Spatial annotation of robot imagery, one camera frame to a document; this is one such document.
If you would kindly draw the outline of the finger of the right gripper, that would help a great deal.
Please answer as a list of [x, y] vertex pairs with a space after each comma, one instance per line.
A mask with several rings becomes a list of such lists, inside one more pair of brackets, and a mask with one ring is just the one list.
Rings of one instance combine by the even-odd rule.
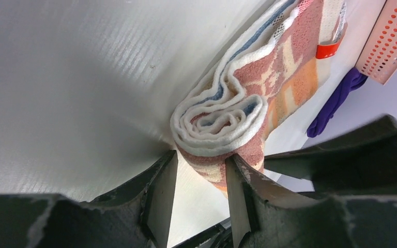
[[384, 115], [308, 148], [265, 156], [265, 169], [312, 182], [320, 195], [397, 194], [397, 121]]

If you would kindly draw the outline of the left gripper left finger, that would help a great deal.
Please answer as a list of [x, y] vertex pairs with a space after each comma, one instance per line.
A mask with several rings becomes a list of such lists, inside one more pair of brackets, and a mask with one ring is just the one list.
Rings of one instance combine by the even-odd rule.
[[0, 194], [0, 247], [167, 247], [178, 158], [87, 202], [60, 194]]

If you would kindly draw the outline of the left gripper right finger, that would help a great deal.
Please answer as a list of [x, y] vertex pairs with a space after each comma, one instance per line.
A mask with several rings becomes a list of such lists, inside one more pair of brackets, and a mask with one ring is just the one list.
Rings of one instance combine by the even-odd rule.
[[397, 194], [312, 199], [237, 154], [225, 169], [234, 247], [397, 247]]

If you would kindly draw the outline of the beige rabbit print towel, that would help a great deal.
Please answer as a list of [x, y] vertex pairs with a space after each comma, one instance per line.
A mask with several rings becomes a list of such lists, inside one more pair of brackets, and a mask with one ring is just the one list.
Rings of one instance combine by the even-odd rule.
[[275, 1], [175, 108], [178, 150], [223, 194], [226, 158], [263, 172], [269, 134], [328, 80], [345, 15], [344, 1]]

